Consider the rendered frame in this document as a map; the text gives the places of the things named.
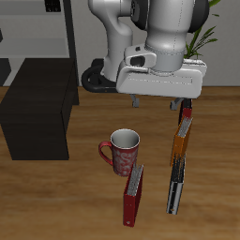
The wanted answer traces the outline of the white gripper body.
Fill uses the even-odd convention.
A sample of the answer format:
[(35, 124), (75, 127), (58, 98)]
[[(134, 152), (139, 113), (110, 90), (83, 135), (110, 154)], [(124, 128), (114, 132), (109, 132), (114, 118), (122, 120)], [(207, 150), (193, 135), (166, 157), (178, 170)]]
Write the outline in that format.
[(180, 69), (167, 73), (121, 63), (116, 90), (124, 94), (197, 98), (206, 70), (207, 65), (202, 60), (192, 59), (185, 59)]

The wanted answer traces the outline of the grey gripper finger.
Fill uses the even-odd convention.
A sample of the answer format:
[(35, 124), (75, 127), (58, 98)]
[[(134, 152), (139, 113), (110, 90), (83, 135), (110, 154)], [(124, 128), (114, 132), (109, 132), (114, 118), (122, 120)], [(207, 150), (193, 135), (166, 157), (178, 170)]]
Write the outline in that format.
[(183, 99), (182, 97), (177, 97), (175, 100), (172, 100), (172, 101), (171, 101), (171, 104), (170, 104), (170, 109), (171, 109), (172, 111), (176, 111), (178, 105), (179, 105), (183, 100), (184, 100), (184, 99)]
[(130, 97), (132, 99), (132, 107), (133, 108), (139, 108), (140, 100), (136, 98), (134, 94), (130, 94)]

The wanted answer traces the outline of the dark red book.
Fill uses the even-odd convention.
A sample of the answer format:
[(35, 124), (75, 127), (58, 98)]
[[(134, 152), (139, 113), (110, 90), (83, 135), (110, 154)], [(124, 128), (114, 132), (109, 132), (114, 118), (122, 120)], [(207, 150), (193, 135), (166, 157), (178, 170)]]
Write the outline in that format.
[(184, 98), (180, 104), (178, 123), (181, 123), (181, 120), (184, 116), (186, 116), (187, 118), (190, 118), (191, 112), (192, 112), (192, 99)]

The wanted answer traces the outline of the orange book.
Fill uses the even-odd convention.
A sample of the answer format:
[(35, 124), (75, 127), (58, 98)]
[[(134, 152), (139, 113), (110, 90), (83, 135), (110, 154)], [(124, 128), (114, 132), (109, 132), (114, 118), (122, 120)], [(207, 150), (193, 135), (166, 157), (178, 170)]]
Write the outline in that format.
[(182, 120), (173, 137), (170, 165), (173, 165), (173, 161), (175, 159), (182, 158), (187, 151), (188, 138), (192, 126), (192, 120), (192, 117), (182, 117)]

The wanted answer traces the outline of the black book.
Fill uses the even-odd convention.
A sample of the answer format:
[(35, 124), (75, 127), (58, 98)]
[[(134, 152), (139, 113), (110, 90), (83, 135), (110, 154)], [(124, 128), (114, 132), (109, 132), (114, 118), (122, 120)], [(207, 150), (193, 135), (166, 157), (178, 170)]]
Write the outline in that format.
[(181, 199), (185, 177), (186, 156), (175, 157), (172, 165), (172, 175), (170, 180), (169, 195), (167, 202), (168, 214), (176, 215)]

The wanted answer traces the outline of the black items on shelf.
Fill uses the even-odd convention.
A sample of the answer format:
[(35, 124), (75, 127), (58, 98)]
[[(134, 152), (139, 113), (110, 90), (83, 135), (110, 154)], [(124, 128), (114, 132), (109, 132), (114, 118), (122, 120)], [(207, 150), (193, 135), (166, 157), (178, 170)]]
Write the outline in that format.
[(44, 0), (45, 9), (47, 12), (60, 12), (60, 0)]

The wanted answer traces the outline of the red patterned mug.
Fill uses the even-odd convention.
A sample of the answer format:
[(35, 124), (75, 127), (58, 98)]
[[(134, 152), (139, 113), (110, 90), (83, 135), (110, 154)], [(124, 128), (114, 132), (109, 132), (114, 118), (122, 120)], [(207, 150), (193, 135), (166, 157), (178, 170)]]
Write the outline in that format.
[[(112, 133), (108, 142), (101, 142), (98, 145), (98, 152), (113, 167), (117, 175), (129, 176), (132, 165), (137, 161), (139, 144), (140, 136), (136, 131), (121, 128)], [(111, 158), (102, 152), (105, 146), (112, 151)]]

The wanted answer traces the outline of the green pot plant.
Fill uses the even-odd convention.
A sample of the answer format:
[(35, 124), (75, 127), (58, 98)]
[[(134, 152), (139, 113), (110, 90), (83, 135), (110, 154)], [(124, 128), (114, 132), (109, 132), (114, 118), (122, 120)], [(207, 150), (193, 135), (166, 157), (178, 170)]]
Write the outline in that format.
[(195, 56), (196, 59), (199, 59), (201, 54), (198, 53), (198, 50), (205, 44), (217, 41), (216, 38), (211, 38), (211, 36), (214, 34), (214, 29), (215, 26), (209, 28), (202, 36), (200, 36), (202, 29), (199, 28), (194, 33), (191, 42), (189, 44), (186, 44), (186, 54), (184, 55), (184, 57), (186, 59), (190, 59), (191, 57)]

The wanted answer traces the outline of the dark brown desk caddy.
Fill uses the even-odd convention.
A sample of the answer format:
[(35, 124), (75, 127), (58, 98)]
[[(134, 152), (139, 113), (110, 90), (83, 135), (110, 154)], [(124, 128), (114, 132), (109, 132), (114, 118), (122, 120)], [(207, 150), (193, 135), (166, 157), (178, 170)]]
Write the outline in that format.
[(74, 59), (25, 59), (0, 103), (11, 158), (67, 160), (68, 121), (78, 103)]

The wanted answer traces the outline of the black shelf post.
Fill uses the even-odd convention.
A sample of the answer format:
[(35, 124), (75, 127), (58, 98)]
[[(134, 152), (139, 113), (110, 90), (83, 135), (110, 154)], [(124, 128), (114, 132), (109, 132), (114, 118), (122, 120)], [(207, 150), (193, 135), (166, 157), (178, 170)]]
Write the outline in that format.
[(64, 15), (65, 15), (65, 22), (66, 22), (66, 30), (67, 30), (67, 45), (68, 45), (69, 57), (74, 60), (75, 82), (76, 82), (76, 86), (79, 86), (79, 74), (78, 74), (78, 64), (77, 64), (71, 1), (63, 0), (63, 7), (64, 7)]

